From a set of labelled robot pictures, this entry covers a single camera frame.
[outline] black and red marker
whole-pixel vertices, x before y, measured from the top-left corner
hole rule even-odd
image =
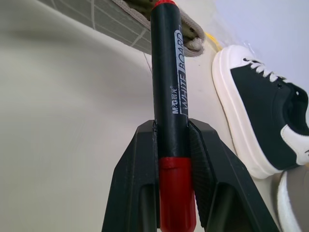
[[[162,232],[193,232],[196,226],[181,26],[173,1],[155,4],[151,39]]]

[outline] black plastic holder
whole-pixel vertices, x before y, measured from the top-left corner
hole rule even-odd
[[[278,232],[245,165],[210,125],[191,119],[192,179],[206,232]],[[160,227],[156,125],[140,125],[112,177],[102,232]]]

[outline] white shoelace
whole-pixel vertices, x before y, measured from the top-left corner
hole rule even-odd
[[[288,82],[285,77],[278,75],[272,71],[266,69],[264,63],[258,59],[248,59],[245,58],[244,61],[249,61],[251,64],[251,69],[256,69],[257,73],[263,73],[263,77],[267,77],[270,75],[269,80],[270,82],[276,81],[278,78],[282,79],[284,82]]]

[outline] sneaker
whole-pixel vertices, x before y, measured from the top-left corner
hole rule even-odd
[[[264,179],[309,162],[304,90],[238,45],[215,56],[212,76],[237,155],[253,177]]]
[[[277,195],[278,218],[283,232],[309,229],[309,166],[284,172]]]

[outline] black shoe upper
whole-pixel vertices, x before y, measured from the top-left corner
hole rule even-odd
[[[251,64],[231,70],[234,82],[249,116],[255,136],[269,162],[278,170],[297,167],[296,154],[281,137],[289,125],[295,132],[309,135],[304,114],[305,91],[281,78],[271,82]]]

